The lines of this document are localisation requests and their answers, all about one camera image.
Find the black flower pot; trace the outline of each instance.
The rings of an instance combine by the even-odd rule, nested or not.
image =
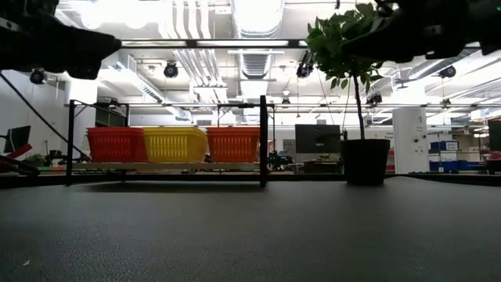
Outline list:
[[[341,158],[348,184],[378,186],[384,182],[390,140],[358,139],[341,141]]]

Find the metal shelf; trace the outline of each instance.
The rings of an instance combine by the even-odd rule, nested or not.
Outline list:
[[[259,169],[259,163],[88,163],[73,164],[73,169]]]

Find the potted plant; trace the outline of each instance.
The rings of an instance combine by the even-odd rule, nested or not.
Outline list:
[[[317,67],[332,79],[330,87],[348,86],[352,79],[360,124],[360,139],[341,141],[341,158],[347,182],[355,185],[379,185],[384,181],[390,141],[366,139],[360,102],[360,84],[369,91],[371,83],[382,78],[378,69],[383,62],[349,56],[341,46],[370,31],[377,12],[372,4],[357,4],[356,10],[334,13],[329,19],[308,24],[308,48],[315,54]]]

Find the computer monitor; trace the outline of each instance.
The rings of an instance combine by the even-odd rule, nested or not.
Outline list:
[[[339,125],[296,125],[296,154],[339,153]]]
[[[12,153],[13,151],[28,144],[30,139],[31,126],[23,126],[20,128],[11,128],[8,130],[5,138],[4,153]]]
[[[491,150],[501,151],[501,121],[488,121],[488,139]]]

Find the desk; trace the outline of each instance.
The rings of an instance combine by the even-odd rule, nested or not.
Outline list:
[[[404,177],[0,190],[0,281],[499,282],[500,201]]]
[[[343,173],[340,161],[305,161],[305,174],[316,173]]]

